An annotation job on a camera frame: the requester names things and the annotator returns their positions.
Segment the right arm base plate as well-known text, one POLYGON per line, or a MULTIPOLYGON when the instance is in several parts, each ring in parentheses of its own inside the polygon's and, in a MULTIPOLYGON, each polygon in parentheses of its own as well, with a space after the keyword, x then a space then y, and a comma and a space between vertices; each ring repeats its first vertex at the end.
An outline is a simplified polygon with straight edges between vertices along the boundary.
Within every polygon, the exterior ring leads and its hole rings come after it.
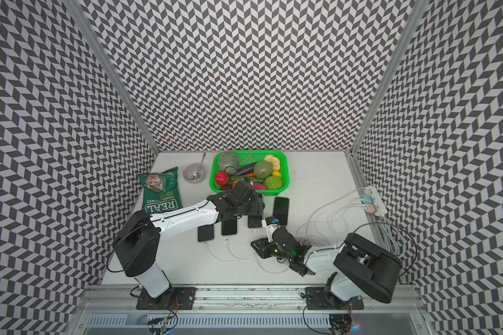
POLYGON ((325 287, 306 287, 302 297, 305 299, 307 308, 311 311, 324 310, 363 310, 363 298, 353 297, 348 301, 341 300, 332 293, 327 293, 325 287))

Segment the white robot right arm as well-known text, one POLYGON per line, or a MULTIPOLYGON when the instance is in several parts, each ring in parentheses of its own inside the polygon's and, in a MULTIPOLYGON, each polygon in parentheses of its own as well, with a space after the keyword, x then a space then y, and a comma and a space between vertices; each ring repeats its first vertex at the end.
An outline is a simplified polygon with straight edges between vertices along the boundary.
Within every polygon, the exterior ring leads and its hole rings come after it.
POLYGON ((301 244, 284 226, 270 224, 265 230, 266 237, 250 243, 256 256, 286 262, 300 276, 330 274, 321 290, 305 290, 314 308, 341 309, 363 295, 391 303, 402 267, 391 252, 355 232, 340 245, 312 247, 301 244))

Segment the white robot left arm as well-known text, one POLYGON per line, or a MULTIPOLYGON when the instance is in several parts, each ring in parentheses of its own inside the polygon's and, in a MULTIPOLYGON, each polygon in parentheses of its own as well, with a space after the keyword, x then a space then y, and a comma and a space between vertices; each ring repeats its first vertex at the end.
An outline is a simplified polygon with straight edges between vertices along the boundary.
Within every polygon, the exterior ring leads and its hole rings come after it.
POLYGON ((187 231, 212 226, 238 216, 259 216, 265 208, 262 193, 249 181, 210 195, 196 205, 160 214, 133 213, 117 233, 113 253, 129 278, 137 280, 148 296, 157 299, 172 289, 156 263, 159 244, 187 231))

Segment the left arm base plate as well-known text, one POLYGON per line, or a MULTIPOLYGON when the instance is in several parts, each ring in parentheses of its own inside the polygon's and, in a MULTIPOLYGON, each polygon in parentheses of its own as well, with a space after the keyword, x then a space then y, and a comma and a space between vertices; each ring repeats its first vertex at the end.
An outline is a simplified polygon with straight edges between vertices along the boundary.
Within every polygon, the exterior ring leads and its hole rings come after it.
POLYGON ((189 286, 171 286, 159 297, 149 296, 146 289, 142 289, 136 305, 137 310, 192 310, 196 298, 196 287, 189 286))

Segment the phone light case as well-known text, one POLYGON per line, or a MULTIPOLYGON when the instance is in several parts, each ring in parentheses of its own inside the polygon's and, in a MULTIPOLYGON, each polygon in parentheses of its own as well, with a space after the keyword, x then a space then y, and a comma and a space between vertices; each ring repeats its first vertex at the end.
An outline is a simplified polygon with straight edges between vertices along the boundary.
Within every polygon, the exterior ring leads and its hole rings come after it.
POLYGON ((197 240, 200 243, 212 241, 215 238, 215 228, 213 225, 198 227, 197 240))
POLYGON ((238 220, 226 219, 222 221, 221 226, 222 236, 232 236, 238 233, 238 220))

